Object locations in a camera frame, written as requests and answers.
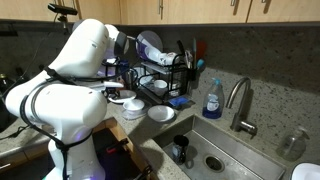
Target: wall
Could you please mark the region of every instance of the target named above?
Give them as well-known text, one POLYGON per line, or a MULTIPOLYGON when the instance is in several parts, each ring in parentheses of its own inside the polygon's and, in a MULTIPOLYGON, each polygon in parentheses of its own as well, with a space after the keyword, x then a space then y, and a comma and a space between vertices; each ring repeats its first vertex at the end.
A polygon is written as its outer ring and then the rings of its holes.
MULTIPOLYGON (((204 40, 207 45, 206 68, 193 83, 192 99, 202 104, 212 77, 222 80, 227 98, 234 84, 243 76, 252 79, 253 97, 248 120, 257 124, 258 136, 278 144, 288 130, 298 125, 308 130, 310 140, 305 160, 320 163, 320 27, 317 26, 166 26, 118 27, 136 37, 143 30, 152 30, 162 39, 164 51, 179 52, 181 40, 191 48, 192 39, 204 40)), ((18 37, 0 37, 0 72, 12 74, 17 65, 26 68, 39 46, 36 62, 30 73, 38 72, 38 65, 48 65, 59 53, 66 35, 37 29, 18 32, 18 37)), ((132 64, 139 59, 135 44, 123 58, 132 64)), ((232 121, 241 92, 232 109, 225 109, 223 118, 232 121)))

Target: kitchen sink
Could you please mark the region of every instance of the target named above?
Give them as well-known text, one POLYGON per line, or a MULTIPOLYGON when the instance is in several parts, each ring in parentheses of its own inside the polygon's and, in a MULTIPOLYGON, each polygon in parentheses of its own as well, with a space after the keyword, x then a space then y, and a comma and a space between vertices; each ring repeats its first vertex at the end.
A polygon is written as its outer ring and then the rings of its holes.
POLYGON ((285 172, 281 165, 195 115, 153 140, 172 158, 172 141, 178 134, 189 139, 186 162, 178 166, 191 179, 275 180, 285 172))

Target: kitchen counter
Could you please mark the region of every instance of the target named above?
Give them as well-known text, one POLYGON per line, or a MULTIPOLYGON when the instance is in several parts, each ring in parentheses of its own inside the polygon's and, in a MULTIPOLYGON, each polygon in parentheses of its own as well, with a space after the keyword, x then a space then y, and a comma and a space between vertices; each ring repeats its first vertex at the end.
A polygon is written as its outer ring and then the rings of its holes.
MULTIPOLYGON (((154 172, 159 179, 189 179, 181 169, 175 165, 169 156, 152 140, 154 136, 163 132, 168 127, 190 117, 194 114, 201 116, 201 109, 198 105, 194 104, 191 107, 183 111, 175 111, 176 119, 168 123, 158 123, 150 119, 148 116, 141 117, 136 120, 128 121, 121 116, 123 110, 121 105, 113 103, 108 104, 107 114, 105 119, 115 118, 118 123, 122 126, 125 133, 128 135, 132 143, 140 150, 146 161, 152 165, 154 172)), ((232 113, 231 111, 224 110, 224 113, 232 113)), ((279 164, 286 167, 286 173, 284 175, 285 180, 290 178, 292 169, 296 163, 287 162, 279 158, 274 149, 275 145, 263 141, 258 136, 250 139, 250 135, 245 132, 233 132, 229 126, 231 120, 219 119, 219 120, 208 120, 218 129, 225 133, 236 137, 239 141, 252 147, 253 149, 262 152, 265 156, 278 162, 279 164)), ((0 137, 7 136, 17 130, 19 126, 25 126, 22 120, 15 121, 8 129, 0 134, 0 137)), ((47 142, 49 139, 41 134, 38 134, 32 129, 23 131, 17 138, 2 140, 0 146, 0 158, 19 152, 25 147, 34 146, 47 142)))

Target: dish rack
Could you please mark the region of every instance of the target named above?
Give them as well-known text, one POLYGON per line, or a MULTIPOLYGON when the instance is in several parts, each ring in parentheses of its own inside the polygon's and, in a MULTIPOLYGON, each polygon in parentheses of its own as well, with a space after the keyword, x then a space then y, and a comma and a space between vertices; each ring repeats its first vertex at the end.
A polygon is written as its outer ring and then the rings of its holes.
POLYGON ((141 62, 144 68, 144 74, 138 79, 139 86, 146 89, 152 96, 156 97, 158 100, 164 104, 164 102, 169 99, 184 95, 187 93, 188 86, 188 74, 189 69, 184 62, 180 62, 179 57, 184 57, 182 54, 178 54, 174 57, 172 65, 159 65, 153 61, 143 60, 141 62), (153 72, 147 74, 147 68, 151 69, 153 72), (148 82, 141 82, 141 79, 149 79, 148 82), (159 95, 155 93, 154 81, 164 80, 167 83, 166 91, 159 95))

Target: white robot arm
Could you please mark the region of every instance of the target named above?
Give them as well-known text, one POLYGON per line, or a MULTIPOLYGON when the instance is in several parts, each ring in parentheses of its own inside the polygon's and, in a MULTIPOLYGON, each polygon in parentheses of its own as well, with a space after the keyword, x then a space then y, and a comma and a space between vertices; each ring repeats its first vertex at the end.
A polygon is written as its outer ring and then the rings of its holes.
MULTIPOLYGON (((105 53, 111 49, 124 53, 128 48, 124 34, 108 29, 93 19, 83 21, 71 34, 58 57, 48 66, 61 76, 93 77, 105 53)), ((91 137, 92 128, 106 115, 107 102, 102 93, 88 87, 47 83, 50 76, 43 71, 30 81, 13 88, 6 98, 7 109, 14 115, 27 119, 28 124, 49 124, 57 132, 56 139, 72 146, 67 157, 57 148, 55 141, 49 142, 49 151, 55 168, 46 179, 104 179, 91 137)))

